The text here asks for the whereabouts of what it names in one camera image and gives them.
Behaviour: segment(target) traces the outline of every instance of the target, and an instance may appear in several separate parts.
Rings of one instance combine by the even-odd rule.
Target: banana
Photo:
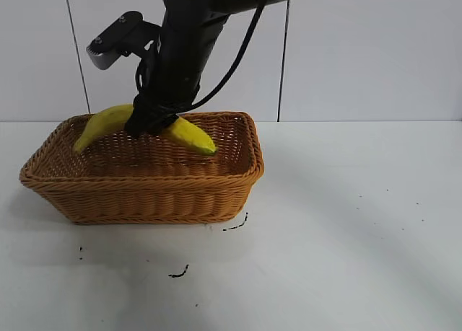
[[[87,122],[85,129],[74,144],[74,151],[82,153],[93,141],[116,131],[122,131],[133,112],[132,104],[109,107],[95,115]],[[197,125],[179,117],[161,133],[172,142],[184,146],[198,154],[213,156],[217,148],[212,138]]]

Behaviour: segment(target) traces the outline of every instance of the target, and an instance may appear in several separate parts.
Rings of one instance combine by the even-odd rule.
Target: wicker basket
[[[196,224],[238,214],[263,174],[255,125],[243,112],[188,114],[218,146],[199,156],[159,136],[106,136],[82,155],[72,145],[90,115],[60,124],[20,173],[76,224]]]

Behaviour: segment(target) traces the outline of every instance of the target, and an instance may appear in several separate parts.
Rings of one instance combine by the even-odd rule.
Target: black cable
[[[219,91],[222,90],[223,86],[231,79],[231,76],[235,73],[236,69],[238,68],[240,62],[242,61],[245,52],[247,51],[247,47],[250,43],[250,39],[253,36],[253,33],[255,32],[255,28],[258,24],[258,21],[260,19],[260,16],[266,6],[266,3],[268,0],[259,0],[258,5],[256,7],[255,13],[252,16],[252,20],[250,21],[250,24],[248,26],[247,32],[245,34],[245,37],[243,39],[243,42],[239,48],[239,51],[237,52],[235,60],[232,62],[230,69],[227,71],[227,73],[223,76],[222,80],[216,85],[215,88],[213,88],[208,95],[206,95],[202,100],[199,102],[192,104],[189,107],[165,107],[162,105],[162,110],[164,110],[167,113],[170,114],[176,114],[176,113],[181,113],[181,112],[189,112],[192,110],[197,109],[198,107],[206,104],[211,98],[213,98]],[[143,92],[142,85],[140,83],[140,77],[141,77],[141,82],[142,84],[144,83],[144,75],[145,75],[145,68],[146,64],[143,62],[143,60],[140,61],[138,68],[136,69],[136,75],[135,75],[135,80],[136,80],[136,88],[138,89],[138,92]]]

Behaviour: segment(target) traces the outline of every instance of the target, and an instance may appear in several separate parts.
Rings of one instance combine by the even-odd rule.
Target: white table
[[[70,224],[17,181],[55,126],[0,124],[1,331],[462,330],[462,123],[259,123],[226,232]]]

